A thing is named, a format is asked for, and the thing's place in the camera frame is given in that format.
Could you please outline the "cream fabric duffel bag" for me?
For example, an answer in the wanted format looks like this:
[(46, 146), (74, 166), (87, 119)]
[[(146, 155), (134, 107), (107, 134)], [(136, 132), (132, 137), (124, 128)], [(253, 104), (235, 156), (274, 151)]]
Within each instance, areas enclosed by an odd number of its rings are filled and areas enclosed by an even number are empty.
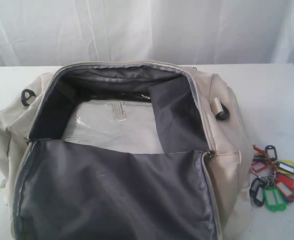
[[(163, 153), (64, 141), (92, 100), (151, 103)], [(234, 92), (191, 67), (71, 64), (0, 111), (0, 188), (16, 240), (230, 240), (251, 221), (252, 159)]]

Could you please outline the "silver main zipper pull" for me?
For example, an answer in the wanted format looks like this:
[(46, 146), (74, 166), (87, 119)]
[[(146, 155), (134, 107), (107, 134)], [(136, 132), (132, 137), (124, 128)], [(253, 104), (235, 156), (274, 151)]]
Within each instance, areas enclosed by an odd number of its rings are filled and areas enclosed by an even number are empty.
[(207, 160), (212, 159), (214, 156), (215, 156), (215, 151), (214, 151), (214, 150), (207, 150), (207, 151), (206, 151), (206, 156), (205, 156), (205, 158), (206, 158)]

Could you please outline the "colourful key tag bunch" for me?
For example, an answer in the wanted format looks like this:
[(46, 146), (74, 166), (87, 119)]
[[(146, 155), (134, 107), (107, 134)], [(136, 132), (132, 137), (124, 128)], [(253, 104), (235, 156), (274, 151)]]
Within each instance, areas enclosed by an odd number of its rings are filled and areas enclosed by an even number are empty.
[(279, 159), (273, 145), (253, 145), (253, 150), (250, 197), (257, 207), (282, 212), (294, 202), (294, 161)]

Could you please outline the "clear plastic wrapped white packet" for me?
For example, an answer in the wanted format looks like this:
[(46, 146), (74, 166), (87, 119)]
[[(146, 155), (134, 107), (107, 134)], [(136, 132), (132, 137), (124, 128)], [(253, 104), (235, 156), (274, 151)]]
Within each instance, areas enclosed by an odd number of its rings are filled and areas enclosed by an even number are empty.
[(91, 100), (73, 112), (62, 139), (133, 154), (161, 154), (151, 103)]

